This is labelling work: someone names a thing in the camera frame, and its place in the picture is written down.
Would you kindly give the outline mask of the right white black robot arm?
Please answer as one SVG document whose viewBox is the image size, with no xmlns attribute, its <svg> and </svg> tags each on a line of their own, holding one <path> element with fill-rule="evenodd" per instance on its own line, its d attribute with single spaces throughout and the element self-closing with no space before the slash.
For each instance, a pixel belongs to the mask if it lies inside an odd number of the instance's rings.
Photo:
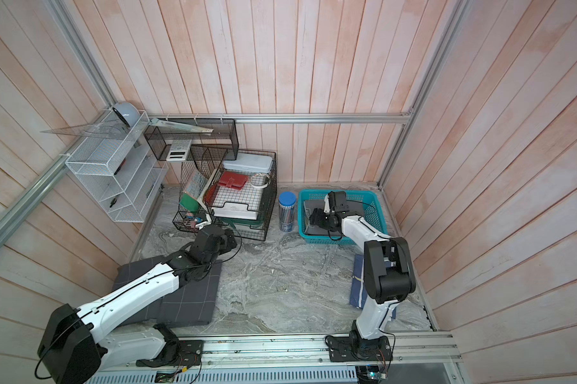
<svg viewBox="0 0 577 384">
<path fill-rule="evenodd" d="M 392 313 L 416 290 L 416 275 L 407 241 L 391 237 L 349 208 L 344 191 L 331 191 L 325 206 L 316 208 L 310 224 L 337 240 L 349 238 L 363 253 L 363 288 L 368 295 L 360 316 L 347 336 L 325 337 L 333 363 L 393 360 L 396 336 L 384 330 Z"/>
</svg>

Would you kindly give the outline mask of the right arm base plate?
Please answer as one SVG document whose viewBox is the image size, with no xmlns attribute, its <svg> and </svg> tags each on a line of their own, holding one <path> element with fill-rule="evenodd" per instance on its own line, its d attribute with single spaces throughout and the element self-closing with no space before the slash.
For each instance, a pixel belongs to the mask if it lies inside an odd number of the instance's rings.
<svg viewBox="0 0 577 384">
<path fill-rule="evenodd" d="M 358 334 L 325 337 L 329 359 L 333 363 L 380 362 L 393 360 L 395 339 L 382 336 L 378 339 L 362 339 Z"/>
</svg>

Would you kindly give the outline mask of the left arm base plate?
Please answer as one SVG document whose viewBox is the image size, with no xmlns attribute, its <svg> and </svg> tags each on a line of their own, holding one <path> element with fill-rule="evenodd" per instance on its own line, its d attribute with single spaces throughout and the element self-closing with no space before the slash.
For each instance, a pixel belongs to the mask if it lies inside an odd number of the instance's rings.
<svg viewBox="0 0 577 384">
<path fill-rule="evenodd" d="M 155 358 L 136 361 L 136 366 L 159 368 L 162 366 L 200 366 L 204 342 L 202 340 L 171 340 Z"/>
</svg>

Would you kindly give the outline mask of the dark grey checked pillowcase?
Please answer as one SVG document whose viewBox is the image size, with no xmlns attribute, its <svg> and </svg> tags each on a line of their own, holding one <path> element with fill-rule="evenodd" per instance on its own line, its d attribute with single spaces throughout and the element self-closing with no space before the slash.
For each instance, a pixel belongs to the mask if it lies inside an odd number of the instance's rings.
<svg viewBox="0 0 577 384">
<path fill-rule="evenodd" d="M 155 320 L 167 326 L 203 326 L 212 321 L 222 265 L 214 266 L 200 281 L 192 282 L 164 296 Z"/>
</svg>

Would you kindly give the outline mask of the plain grey pillowcase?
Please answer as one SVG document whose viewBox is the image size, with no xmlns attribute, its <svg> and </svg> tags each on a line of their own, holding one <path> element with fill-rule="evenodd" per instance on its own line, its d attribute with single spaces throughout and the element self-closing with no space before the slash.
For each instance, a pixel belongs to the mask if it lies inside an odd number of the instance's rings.
<svg viewBox="0 0 577 384">
<path fill-rule="evenodd" d="M 337 230 L 327 229 L 327 214 L 324 200 L 307 200 L 304 202 L 304 233 L 309 236 L 328 236 L 339 238 Z"/>
</svg>

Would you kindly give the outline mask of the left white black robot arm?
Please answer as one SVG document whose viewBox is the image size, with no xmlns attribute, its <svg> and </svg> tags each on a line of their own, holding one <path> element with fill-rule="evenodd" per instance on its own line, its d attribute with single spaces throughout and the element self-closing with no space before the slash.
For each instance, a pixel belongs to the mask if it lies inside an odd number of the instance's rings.
<svg viewBox="0 0 577 384">
<path fill-rule="evenodd" d="M 208 225 L 194 241 L 116 291 L 80 307 L 62 305 L 49 317 L 37 365 L 56 383 L 84 383 L 101 368 L 132 360 L 147 367 L 182 365 L 180 341 L 163 324 L 119 337 L 112 331 L 163 297 L 208 278 L 223 264 L 220 256 L 238 254 L 242 244 L 235 230 Z"/>
</svg>

